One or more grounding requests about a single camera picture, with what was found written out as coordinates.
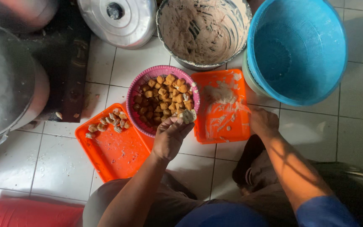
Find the pink plastic basket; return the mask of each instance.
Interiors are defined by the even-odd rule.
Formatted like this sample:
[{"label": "pink plastic basket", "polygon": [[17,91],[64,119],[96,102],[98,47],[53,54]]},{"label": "pink plastic basket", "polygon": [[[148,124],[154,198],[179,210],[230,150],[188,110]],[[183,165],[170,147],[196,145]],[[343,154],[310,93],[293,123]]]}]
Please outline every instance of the pink plastic basket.
[{"label": "pink plastic basket", "polygon": [[[144,70],[142,73],[140,73],[134,81],[131,83],[128,93],[127,93],[127,100],[126,100],[126,107],[127,112],[129,115],[129,118],[133,125],[142,133],[149,137],[155,137],[156,131],[148,127],[144,122],[139,120],[139,115],[137,111],[134,111],[132,106],[134,105],[134,96],[141,95],[142,96],[142,90],[140,89],[141,85],[146,84],[150,79],[156,78],[158,76],[164,76],[172,74],[177,79],[185,79],[186,83],[191,85],[194,81],[191,79],[191,77],[185,73],[183,70],[176,68],[174,66],[170,65],[157,65],[154,67],[151,67],[147,70]],[[193,90],[193,100],[194,100],[194,110],[198,113],[199,107],[200,107],[200,95],[198,92],[197,86],[192,86]]]}]

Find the plastic container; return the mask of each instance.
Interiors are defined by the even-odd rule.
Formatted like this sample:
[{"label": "plastic container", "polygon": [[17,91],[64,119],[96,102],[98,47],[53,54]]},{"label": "plastic container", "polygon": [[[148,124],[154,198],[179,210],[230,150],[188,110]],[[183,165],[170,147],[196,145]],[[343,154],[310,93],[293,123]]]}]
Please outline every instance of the plastic container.
[{"label": "plastic container", "polygon": [[90,124],[100,123],[101,117],[107,117],[116,108],[126,112],[121,104],[115,103],[75,130],[75,137],[103,182],[134,176],[150,154],[150,149],[134,126],[118,133],[112,124],[108,124],[106,131],[95,132],[94,139],[85,137]]},{"label": "plastic container", "polygon": [[245,80],[241,70],[220,70],[191,75],[197,82],[199,92],[204,95],[204,87],[218,87],[225,83],[237,97],[233,104],[210,104],[205,99],[197,114],[194,126],[194,135],[201,144],[224,143],[247,140],[250,137],[248,108],[240,107],[246,102]]},{"label": "plastic container", "polygon": [[[137,111],[134,111],[132,109],[132,106],[134,105],[134,96],[140,95],[143,96],[142,90],[140,89],[141,85],[146,84],[150,79],[156,78],[158,76],[164,76],[172,74],[177,79],[185,79],[186,83],[191,85],[194,81],[191,79],[191,77],[185,73],[183,70],[176,68],[174,66],[170,65],[158,65],[151,67],[147,70],[144,70],[142,73],[140,73],[134,81],[131,83],[128,93],[127,93],[127,100],[126,100],[126,106],[127,106],[127,112],[130,116],[130,120],[133,123],[133,125],[142,133],[149,137],[155,137],[156,131],[152,128],[147,126],[144,122],[142,122],[139,119],[139,115]],[[198,90],[196,86],[192,86],[193,91],[193,101],[194,101],[194,110],[198,112],[198,109],[200,107],[200,95],[197,92],[194,92],[195,90]]]},{"label": "plastic container", "polygon": [[346,68],[344,26],[326,0],[266,0],[253,17],[247,42],[254,79],[288,105],[324,100]]},{"label": "plastic container", "polygon": [[253,75],[250,73],[249,65],[247,64],[247,51],[243,54],[243,62],[242,62],[242,72],[243,77],[246,80],[247,85],[258,95],[272,98],[253,78]]}]

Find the dough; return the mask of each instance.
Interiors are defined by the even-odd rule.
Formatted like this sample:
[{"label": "dough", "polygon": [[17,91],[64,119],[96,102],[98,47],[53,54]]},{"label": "dough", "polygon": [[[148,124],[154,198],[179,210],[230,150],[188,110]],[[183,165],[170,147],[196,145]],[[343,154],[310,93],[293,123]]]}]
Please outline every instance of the dough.
[{"label": "dough", "polygon": [[[164,42],[176,56],[194,63],[215,64],[229,59],[244,46],[240,36],[246,35],[246,40],[249,30],[245,14],[249,9],[236,4],[240,11],[230,8],[225,0],[169,0],[159,19]],[[199,30],[196,37],[194,28]]]}]

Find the blue sleeve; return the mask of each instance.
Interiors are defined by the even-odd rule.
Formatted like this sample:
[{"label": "blue sleeve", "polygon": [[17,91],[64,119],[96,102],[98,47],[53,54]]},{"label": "blue sleeve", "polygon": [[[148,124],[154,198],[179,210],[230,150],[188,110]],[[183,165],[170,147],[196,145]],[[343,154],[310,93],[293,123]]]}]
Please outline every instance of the blue sleeve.
[{"label": "blue sleeve", "polygon": [[298,225],[303,227],[358,227],[348,209],[334,196],[312,198],[296,211]]}]

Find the blue colander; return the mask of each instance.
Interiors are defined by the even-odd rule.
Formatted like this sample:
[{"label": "blue colander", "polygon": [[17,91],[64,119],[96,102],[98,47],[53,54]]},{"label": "blue colander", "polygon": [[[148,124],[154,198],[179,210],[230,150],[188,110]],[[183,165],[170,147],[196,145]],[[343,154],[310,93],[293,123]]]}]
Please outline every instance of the blue colander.
[{"label": "blue colander", "polygon": [[254,79],[292,106],[327,98],[347,62],[343,24],[324,0],[266,0],[250,24],[247,47]]}]

